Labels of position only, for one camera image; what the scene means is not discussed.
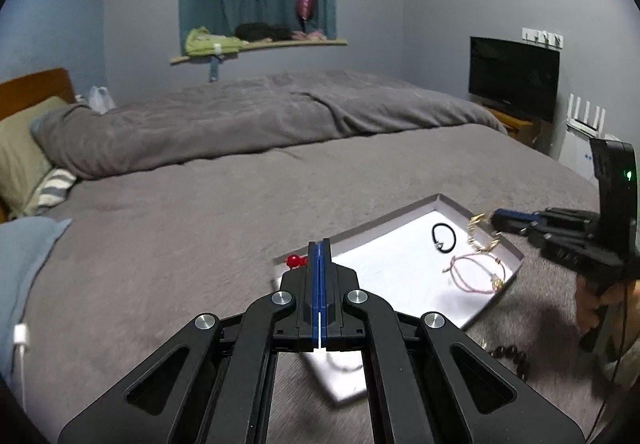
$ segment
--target television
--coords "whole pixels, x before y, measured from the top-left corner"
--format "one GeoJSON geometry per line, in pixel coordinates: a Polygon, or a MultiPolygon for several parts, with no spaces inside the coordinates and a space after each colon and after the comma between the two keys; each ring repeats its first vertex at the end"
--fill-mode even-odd
{"type": "Polygon", "coordinates": [[[554,121],[559,71],[557,50],[471,38],[469,93],[518,119],[554,121]]]}

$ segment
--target silver screw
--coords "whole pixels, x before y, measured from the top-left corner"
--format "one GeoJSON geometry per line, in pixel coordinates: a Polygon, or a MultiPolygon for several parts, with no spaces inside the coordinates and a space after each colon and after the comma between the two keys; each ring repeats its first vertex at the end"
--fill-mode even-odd
{"type": "Polygon", "coordinates": [[[286,305],[292,299],[293,297],[286,290],[279,290],[271,296],[271,301],[276,303],[276,305],[286,305]]]}
{"type": "Polygon", "coordinates": [[[364,303],[367,299],[369,299],[369,296],[367,296],[367,293],[364,292],[364,290],[356,289],[347,294],[347,299],[351,303],[364,303]]]}
{"type": "Polygon", "coordinates": [[[209,330],[216,324],[216,319],[211,314],[201,314],[196,318],[196,327],[200,330],[209,330]]]}
{"type": "Polygon", "coordinates": [[[432,329],[440,329],[444,326],[444,318],[437,312],[429,312],[424,317],[424,324],[432,329]]]}

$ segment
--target pillow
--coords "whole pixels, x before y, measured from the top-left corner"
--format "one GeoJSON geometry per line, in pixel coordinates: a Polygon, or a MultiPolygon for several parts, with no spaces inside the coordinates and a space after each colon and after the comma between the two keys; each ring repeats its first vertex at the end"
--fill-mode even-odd
{"type": "Polygon", "coordinates": [[[23,216],[41,215],[48,209],[60,205],[66,200],[69,189],[76,183],[76,176],[66,169],[50,170],[33,192],[23,210],[23,216]]]}
{"type": "Polygon", "coordinates": [[[10,384],[14,326],[20,322],[31,283],[71,220],[21,218],[0,225],[0,374],[10,384]]]}
{"type": "Polygon", "coordinates": [[[12,215],[24,215],[33,191],[50,172],[51,164],[31,137],[30,126],[48,111],[68,106],[49,97],[0,121],[0,196],[12,215]]]}

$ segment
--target wall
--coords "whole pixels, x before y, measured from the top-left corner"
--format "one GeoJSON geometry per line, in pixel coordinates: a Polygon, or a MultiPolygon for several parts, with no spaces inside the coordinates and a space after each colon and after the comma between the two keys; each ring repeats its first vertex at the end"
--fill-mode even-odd
{"type": "MultiPolygon", "coordinates": [[[[224,63],[220,78],[283,70],[348,68],[402,75],[402,0],[337,0],[338,35],[350,46],[247,52],[224,63]]],[[[208,79],[206,62],[169,65],[179,55],[178,0],[105,0],[109,87],[119,102],[152,98],[208,79]]]]}
{"type": "Polygon", "coordinates": [[[0,81],[62,66],[78,92],[106,83],[104,0],[7,0],[0,81]]]}
{"type": "Polygon", "coordinates": [[[522,27],[562,34],[552,155],[569,93],[604,106],[605,130],[640,146],[640,11],[633,0],[404,0],[404,12],[405,78],[460,97],[469,36],[519,41],[522,27]]]}

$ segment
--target gray blanket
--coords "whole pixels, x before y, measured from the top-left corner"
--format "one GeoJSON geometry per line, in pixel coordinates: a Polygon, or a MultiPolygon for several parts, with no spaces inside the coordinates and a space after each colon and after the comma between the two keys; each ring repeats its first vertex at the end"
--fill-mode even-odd
{"type": "Polygon", "coordinates": [[[46,116],[36,140],[84,179],[354,135],[502,125],[476,104],[399,80],[335,71],[219,82],[100,116],[75,105],[46,116]]]}
{"type": "MultiPolygon", "coordinates": [[[[189,319],[244,311],[271,260],[434,193],[471,211],[596,210],[594,186],[480,125],[353,137],[85,181],[50,216],[74,221],[30,293],[27,402],[51,442],[189,319]]],[[[577,365],[574,276],[527,260],[469,333],[518,345],[529,384],[588,430],[606,381],[577,365]]],[[[278,361],[268,442],[372,442],[365,399],[332,406],[300,356],[278,361]]]]}

